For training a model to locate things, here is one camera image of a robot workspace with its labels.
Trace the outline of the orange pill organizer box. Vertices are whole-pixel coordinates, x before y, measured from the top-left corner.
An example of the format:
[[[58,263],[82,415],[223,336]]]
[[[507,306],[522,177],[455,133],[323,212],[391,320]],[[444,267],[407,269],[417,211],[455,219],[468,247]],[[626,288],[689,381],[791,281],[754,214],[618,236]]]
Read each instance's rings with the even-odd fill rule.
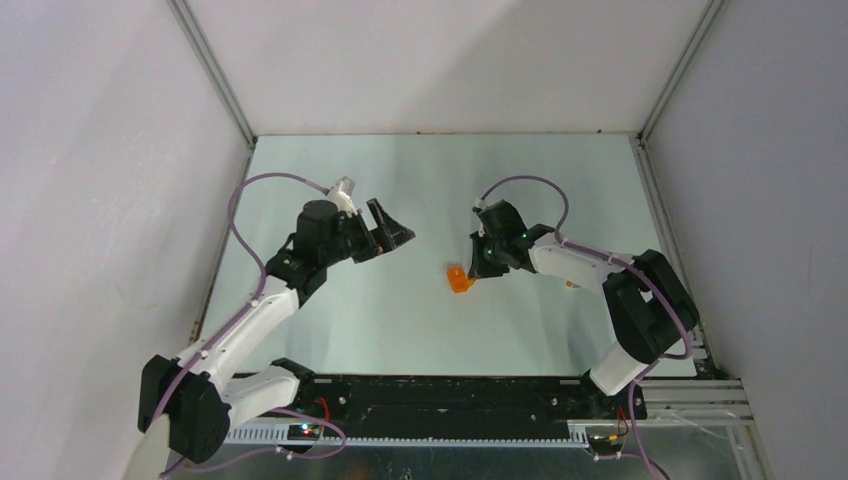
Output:
[[[446,269],[446,277],[451,291],[455,294],[467,293],[475,283],[475,279],[459,265],[449,266]]]

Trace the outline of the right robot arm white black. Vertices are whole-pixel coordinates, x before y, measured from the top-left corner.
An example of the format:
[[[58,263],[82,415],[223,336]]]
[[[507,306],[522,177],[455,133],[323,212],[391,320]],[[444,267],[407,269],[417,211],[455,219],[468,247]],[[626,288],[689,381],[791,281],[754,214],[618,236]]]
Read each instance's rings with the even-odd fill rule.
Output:
[[[581,402],[591,416],[610,416],[622,403],[621,391],[661,360],[692,355],[690,333],[700,314],[661,252],[630,255],[575,243],[551,226],[526,226],[504,200],[477,200],[473,211],[480,226],[470,235],[469,278],[523,270],[569,282],[604,300],[615,339],[581,379]]]

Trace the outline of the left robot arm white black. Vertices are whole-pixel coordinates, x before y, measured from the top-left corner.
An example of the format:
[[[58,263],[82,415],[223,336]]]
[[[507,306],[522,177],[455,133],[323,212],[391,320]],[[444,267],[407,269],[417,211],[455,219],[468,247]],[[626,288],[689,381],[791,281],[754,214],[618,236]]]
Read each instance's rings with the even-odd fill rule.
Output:
[[[263,265],[257,293],[213,334],[173,358],[152,357],[142,369],[137,427],[145,433],[161,417],[169,422],[167,447],[185,459],[210,459],[231,431],[276,408],[304,416],[315,388],[272,362],[239,378],[246,358],[325,284],[329,269],[346,260],[363,263],[397,250],[415,232],[392,218],[376,199],[367,202],[375,227],[358,209],[339,202],[307,202],[284,245]]]

